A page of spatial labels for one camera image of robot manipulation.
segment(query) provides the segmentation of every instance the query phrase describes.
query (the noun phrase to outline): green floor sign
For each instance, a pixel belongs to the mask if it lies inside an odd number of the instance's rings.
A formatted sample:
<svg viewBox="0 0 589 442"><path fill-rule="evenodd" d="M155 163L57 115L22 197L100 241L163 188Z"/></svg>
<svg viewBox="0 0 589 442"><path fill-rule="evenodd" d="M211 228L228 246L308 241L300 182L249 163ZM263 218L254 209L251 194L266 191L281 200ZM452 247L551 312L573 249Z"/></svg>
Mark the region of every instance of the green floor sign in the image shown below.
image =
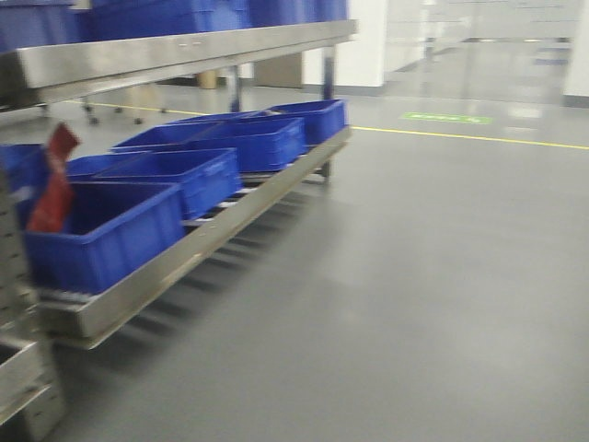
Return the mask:
<svg viewBox="0 0 589 442"><path fill-rule="evenodd" d="M402 118L405 120L421 120L427 122L463 122L465 124L491 124L493 122L493 118L489 117L423 112L407 112L403 114Z"/></svg>

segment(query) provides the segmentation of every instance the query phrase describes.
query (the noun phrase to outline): blue plastic crate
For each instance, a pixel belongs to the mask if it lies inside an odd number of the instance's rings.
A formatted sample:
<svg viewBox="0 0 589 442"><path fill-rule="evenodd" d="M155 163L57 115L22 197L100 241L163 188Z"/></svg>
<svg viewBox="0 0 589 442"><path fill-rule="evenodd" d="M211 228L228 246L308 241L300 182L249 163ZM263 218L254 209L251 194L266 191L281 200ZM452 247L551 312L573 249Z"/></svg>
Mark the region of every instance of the blue plastic crate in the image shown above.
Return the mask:
<svg viewBox="0 0 589 442"><path fill-rule="evenodd" d="M150 150L150 145L181 145L195 135L214 128L218 122L193 122L186 124L161 125L129 138L115 147L142 146L143 150Z"/></svg>
<svg viewBox="0 0 589 442"><path fill-rule="evenodd" d="M247 0L114 0L91 16L100 40L250 27Z"/></svg>
<svg viewBox="0 0 589 442"><path fill-rule="evenodd" d="M234 147L241 172L282 170L306 151L303 119L225 122L197 135L187 149Z"/></svg>
<svg viewBox="0 0 589 442"><path fill-rule="evenodd" d="M0 145L0 167L6 171L18 222L24 227L49 180L45 150L42 145Z"/></svg>
<svg viewBox="0 0 589 442"><path fill-rule="evenodd" d="M348 19L348 0L315 0L314 21Z"/></svg>
<svg viewBox="0 0 589 442"><path fill-rule="evenodd" d="M248 0L176 0L179 33L250 28Z"/></svg>
<svg viewBox="0 0 589 442"><path fill-rule="evenodd" d="M62 233L24 233L38 285L101 293L184 235L178 186L93 182L73 189Z"/></svg>
<svg viewBox="0 0 589 442"><path fill-rule="evenodd" d="M120 145L110 149L113 154L131 154L139 152L179 152L186 150L188 143L175 145Z"/></svg>
<svg viewBox="0 0 589 442"><path fill-rule="evenodd" d="M255 28L315 21L314 11L315 0L249 0L251 24Z"/></svg>
<svg viewBox="0 0 589 442"><path fill-rule="evenodd" d="M122 161L136 158L141 153L107 154L93 157L80 157L68 161L66 173L69 181L92 181L95 175L104 172Z"/></svg>
<svg viewBox="0 0 589 442"><path fill-rule="evenodd" d="M0 1L0 52L77 41L70 0Z"/></svg>
<svg viewBox="0 0 589 442"><path fill-rule="evenodd" d="M148 153L97 179L178 183L184 219L206 214L242 187L235 149Z"/></svg>
<svg viewBox="0 0 589 442"><path fill-rule="evenodd" d="M122 40L181 33L172 31L176 0L119 0L90 12L97 40Z"/></svg>
<svg viewBox="0 0 589 442"><path fill-rule="evenodd" d="M305 136L309 145L319 145L347 124L346 102L341 99L283 104L269 108L247 120L264 121L289 118L305 119Z"/></svg>
<svg viewBox="0 0 589 442"><path fill-rule="evenodd" d="M97 41L94 14L91 9L73 9L77 39L81 42Z"/></svg>
<svg viewBox="0 0 589 442"><path fill-rule="evenodd" d="M242 118L252 117L257 115L258 112L230 112L230 113L216 113L212 115L201 115L200 117L186 118L184 120L176 120L174 122L168 122L170 124L189 124L192 122L229 122L232 120L239 120Z"/></svg>

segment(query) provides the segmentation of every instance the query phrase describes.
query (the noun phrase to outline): metal shelf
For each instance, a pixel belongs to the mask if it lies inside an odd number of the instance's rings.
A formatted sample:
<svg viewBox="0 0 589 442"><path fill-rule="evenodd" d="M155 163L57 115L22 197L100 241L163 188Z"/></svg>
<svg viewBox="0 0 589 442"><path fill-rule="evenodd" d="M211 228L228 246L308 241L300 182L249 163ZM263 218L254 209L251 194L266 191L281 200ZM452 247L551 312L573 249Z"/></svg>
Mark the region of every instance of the metal shelf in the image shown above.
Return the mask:
<svg viewBox="0 0 589 442"><path fill-rule="evenodd" d="M334 46L356 27L343 20L17 49L0 54L0 111Z"/></svg>
<svg viewBox="0 0 589 442"><path fill-rule="evenodd" d="M60 343L92 349L150 304L199 263L211 256L245 226L283 198L309 174L329 162L346 144L350 129L300 157L288 169L274 174L236 204L193 230L148 264L101 295L78 302L74 294L47 294L68 301L41 301L45 328Z"/></svg>
<svg viewBox="0 0 589 442"><path fill-rule="evenodd" d="M24 397L42 374L36 343L0 336L0 425L12 417L9 405Z"/></svg>
<svg viewBox="0 0 589 442"><path fill-rule="evenodd" d="M343 20L19 49L0 54L0 112L221 67L230 68L230 110L240 111L240 64L316 48L324 48L322 97L332 99L335 45L348 41L356 29L354 20ZM39 441L64 415L44 331L59 343L84 349L98 346L309 174L320 168L327 178L330 159L349 136L349 129L341 131L282 172L248 177L250 192L219 206L183 240L95 297L59 292L41 294L40 302L38 290L29 283L0 169L0 338L6 342L10 336L4 348L13 348L3 361L0 344L0 440Z"/></svg>

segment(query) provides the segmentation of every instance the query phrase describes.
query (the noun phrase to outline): white column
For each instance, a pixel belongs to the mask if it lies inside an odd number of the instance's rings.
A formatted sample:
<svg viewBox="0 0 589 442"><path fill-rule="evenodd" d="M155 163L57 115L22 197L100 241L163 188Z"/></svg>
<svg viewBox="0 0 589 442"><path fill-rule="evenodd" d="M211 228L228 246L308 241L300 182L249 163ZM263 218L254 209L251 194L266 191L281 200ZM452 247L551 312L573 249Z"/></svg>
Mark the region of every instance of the white column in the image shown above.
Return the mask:
<svg viewBox="0 0 589 442"><path fill-rule="evenodd" d="M387 0L349 0L350 18L359 20L353 41L338 45L336 86L382 87L385 83ZM322 83L321 51L303 57L303 83Z"/></svg>
<svg viewBox="0 0 589 442"><path fill-rule="evenodd" d="M567 104L589 107L589 2L585 2L579 17L564 95Z"/></svg>

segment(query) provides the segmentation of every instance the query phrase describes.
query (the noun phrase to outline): red cloth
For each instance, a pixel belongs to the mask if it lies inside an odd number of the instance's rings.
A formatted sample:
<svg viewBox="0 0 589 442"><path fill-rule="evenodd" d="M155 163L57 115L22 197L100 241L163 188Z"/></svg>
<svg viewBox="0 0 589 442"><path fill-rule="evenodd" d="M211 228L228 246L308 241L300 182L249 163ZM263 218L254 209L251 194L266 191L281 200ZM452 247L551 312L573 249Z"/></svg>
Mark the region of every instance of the red cloth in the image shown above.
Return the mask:
<svg viewBox="0 0 589 442"><path fill-rule="evenodd" d="M60 123L47 144L47 164L52 172L47 188L37 201L27 224L27 230L57 233L64 228L70 214L74 191L67 180L65 161L80 144L64 123Z"/></svg>

